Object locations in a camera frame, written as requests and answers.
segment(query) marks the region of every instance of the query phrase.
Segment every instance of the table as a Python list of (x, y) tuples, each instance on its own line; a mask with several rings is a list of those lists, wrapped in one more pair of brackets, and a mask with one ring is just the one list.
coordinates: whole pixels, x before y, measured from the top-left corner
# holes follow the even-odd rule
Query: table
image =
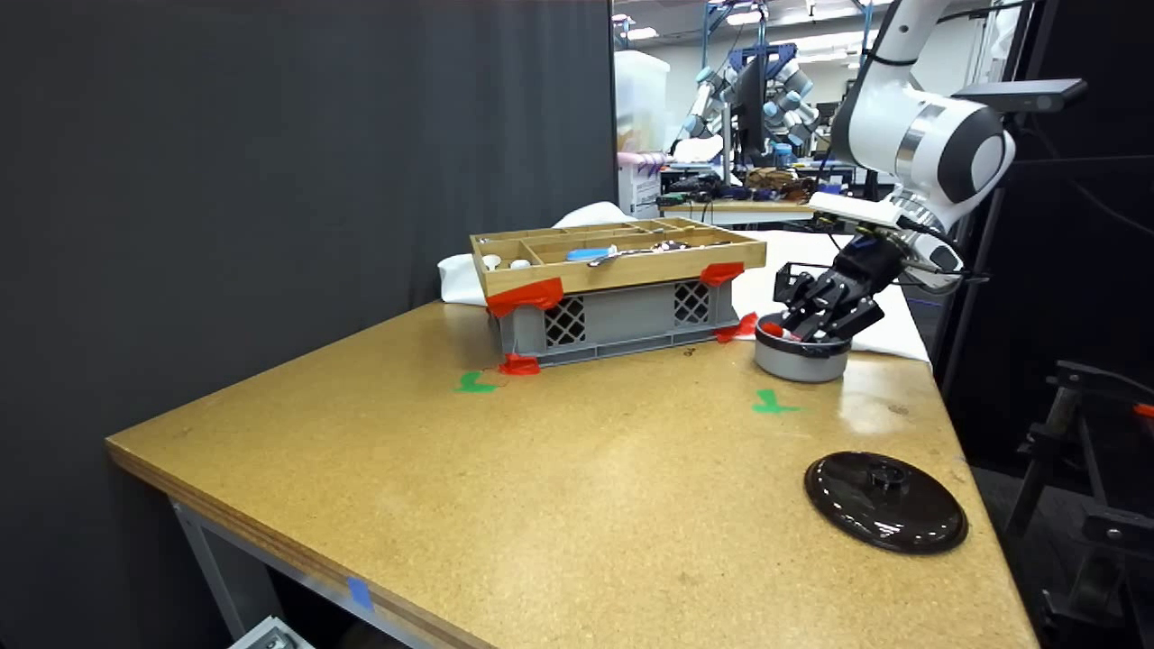
[(715, 225), (715, 226), (758, 226), (758, 225), (803, 225), (815, 217), (803, 202), (680, 202), (662, 206), (661, 217)]
[[(174, 503), (233, 635), (275, 566), (406, 646), (1037, 646), (930, 363), (788, 387), (748, 342), (676, 342), (492, 368), (488, 314), (429, 303), (109, 454)], [(828, 450), (930, 468), (967, 545), (834, 530), (799, 489)]]

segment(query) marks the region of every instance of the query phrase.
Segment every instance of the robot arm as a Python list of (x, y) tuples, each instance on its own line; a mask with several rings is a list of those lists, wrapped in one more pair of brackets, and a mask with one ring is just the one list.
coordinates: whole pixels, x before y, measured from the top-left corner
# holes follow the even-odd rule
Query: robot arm
[(817, 279), (779, 273), (781, 328), (792, 339), (851, 339), (878, 320), (873, 295), (896, 273), (940, 287), (964, 273), (948, 242), (1009, 171), (1017, 143), (1001, 117), (977, 101), (914, 92), (913, 65), (948, 0), (896, 0), (854, 92), (834, 118), (835, 154), (894, 179), (882, 202), (815, 196), (812, 209), (854, 226), (834, 267)]

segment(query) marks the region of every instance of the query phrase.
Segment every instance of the dark wall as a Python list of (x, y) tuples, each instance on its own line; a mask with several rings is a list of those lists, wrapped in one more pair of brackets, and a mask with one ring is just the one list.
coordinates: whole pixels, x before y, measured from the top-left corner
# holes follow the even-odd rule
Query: dark wall
[(613, 190), (589, 0), (0, 5), (0, 646), (223, 628), (121, 426), (435, 298)]
[(1020, 76), (1080, 76), (1056, 117), (1020, 117), (1020, 159), (996, 200), (944, 375), (974, 467), (1020, 468), (1056, 361), (1154, 379), (1150, 11), (1037, 0)]

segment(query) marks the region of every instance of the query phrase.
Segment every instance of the gray plastic crate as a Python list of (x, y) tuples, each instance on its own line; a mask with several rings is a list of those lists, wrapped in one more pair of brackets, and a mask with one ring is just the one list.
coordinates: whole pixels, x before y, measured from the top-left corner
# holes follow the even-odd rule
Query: gray plastic crate
[(502, 352), (539, 361), (699, 339), (732, 323), (732, 284), (693, 279), (566, 293), (550, 311), (518, 307), (492, 317)]

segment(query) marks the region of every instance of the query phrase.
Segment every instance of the black round plate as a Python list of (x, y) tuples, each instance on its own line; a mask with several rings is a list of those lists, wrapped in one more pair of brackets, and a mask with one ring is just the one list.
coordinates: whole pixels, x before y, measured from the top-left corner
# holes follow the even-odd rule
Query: black round plate
[(886, 454), (824, 454), (803, 471), (809, 503), (842, 534), (908, 554), (967, 540), (967, 513), (923, 468)]

